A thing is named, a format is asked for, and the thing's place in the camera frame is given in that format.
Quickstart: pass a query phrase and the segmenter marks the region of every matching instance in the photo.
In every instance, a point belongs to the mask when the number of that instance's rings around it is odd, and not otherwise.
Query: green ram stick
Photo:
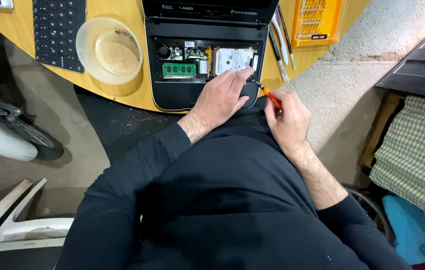
[[[168,77],[188,77],[196,76],[196,64],[183,63],[162,63],[162,76]]]

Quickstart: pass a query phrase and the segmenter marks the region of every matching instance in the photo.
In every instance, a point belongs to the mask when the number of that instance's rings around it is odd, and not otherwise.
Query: wooden table
[[[344,19],[341,25],[341,34],[344,34],[352,23],[361,14],[369,0],[352,0],[346,2]],[[294,20],[294,0],[281,0],[281,9],[284,15],[288,33],[291,35]],[[84,89],[101,95],[105,98],[124,103],[133,107],[161,112],[155,106],[151,93],[149,77],[149,62],[146,53],[146,38],[144,33],[144,11],[141,0],[114,0],[114,1],[87,1],[87,17],[111,17],[124,23],[136,35],[142,48],[144,62],[142,71],[129,83],[123,85],[110,85],[102,83],[92,77],[86,70],[84,74],[72,72],[58,67],[44,65],[56,74]],[[33,3],[31,0],[14,0],[13,9],[0,8],[0,32],[19,48],[35,57],[33,34]],[[318,58],[329,50],[331,45],[306,46],[293,48],[296,70],[291,63],[286,66],[290,79],[305,71]],[[261,83],[270,89],[277,89],[284,83],[281,73],[274,58],[271,43],[268,41]]]

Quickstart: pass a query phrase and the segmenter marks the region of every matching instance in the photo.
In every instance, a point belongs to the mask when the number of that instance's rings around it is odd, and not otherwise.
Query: screwdriver
[[[257,86],[262,90],[264,95],[267,95],[268,98],[276,105],[276,107],[278,109],[280,109],[281,111],[283,110],[283,108],[281,106],[281,101],[279,99],[277,99],[274,95],[271,95],[269,93],[269,92],[271,92],[271,90],[269,88],[265,88],[261,83],[258,83],[255,80],[252,80],[252,81],[257,84]]]

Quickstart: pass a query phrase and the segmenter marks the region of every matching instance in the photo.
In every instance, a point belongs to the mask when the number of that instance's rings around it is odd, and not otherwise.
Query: plaid fabric
[[[425,211],[425,98],[406,98],[374,157],[371,180]]]

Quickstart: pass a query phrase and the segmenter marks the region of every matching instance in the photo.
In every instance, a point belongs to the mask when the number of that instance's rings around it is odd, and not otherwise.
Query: black keyboard
[[[32,0],[36,60],[79,73],[76,32],[86,21],[86,0]]]

